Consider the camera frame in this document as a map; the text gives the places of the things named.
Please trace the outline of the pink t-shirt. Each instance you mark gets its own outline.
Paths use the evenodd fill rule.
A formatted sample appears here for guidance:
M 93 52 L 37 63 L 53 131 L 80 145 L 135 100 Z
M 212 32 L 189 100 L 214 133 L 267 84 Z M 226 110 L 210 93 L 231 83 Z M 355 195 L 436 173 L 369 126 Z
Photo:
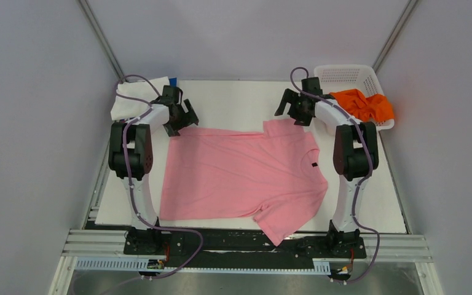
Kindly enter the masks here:
M 194 127 L 172 138 L 160 197 L 166 221 L 252 217 L 283 239 L 317 213 L 328 190 L 314 136 L 292 119 L 261 132 Z

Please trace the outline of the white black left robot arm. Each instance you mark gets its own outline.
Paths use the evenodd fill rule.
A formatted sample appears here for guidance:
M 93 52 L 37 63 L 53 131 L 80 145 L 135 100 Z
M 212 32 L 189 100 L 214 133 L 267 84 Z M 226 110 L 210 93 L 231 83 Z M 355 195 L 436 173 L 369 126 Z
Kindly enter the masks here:
M 162 237 L 167 228 L 159 225 L 149 188 L 154 162 L 152 134 L 162 127 L 169 137 L 179 136 L 181 129 L 199 122 L 179 87 L 165 85 L 155 94 L 147 101 L 118 93 L 118 98 L 136 103 L 138 110 L 115 112 L 110 129 L 108 165 L 124 185 L 131 212 L 126 254 L 159 254 L 168 249 Z

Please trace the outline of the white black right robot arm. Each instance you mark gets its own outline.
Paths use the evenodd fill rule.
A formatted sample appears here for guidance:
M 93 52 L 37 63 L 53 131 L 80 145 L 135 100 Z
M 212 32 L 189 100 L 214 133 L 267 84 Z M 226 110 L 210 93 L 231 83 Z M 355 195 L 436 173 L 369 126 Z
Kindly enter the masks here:
M 337 207 L 321 249 L 334 257 L 348 257 L 362 246 L 358 222 L 361 198 L 368 179 L 379 165 L 377 130 L 345 111 L 330 94 L 324 94 L 316 77 L 283 92 L 276 116 L 287 114 L 295 125 L 308 127 L 318 119 L 334 129 L 334 169 L 339 175 Z

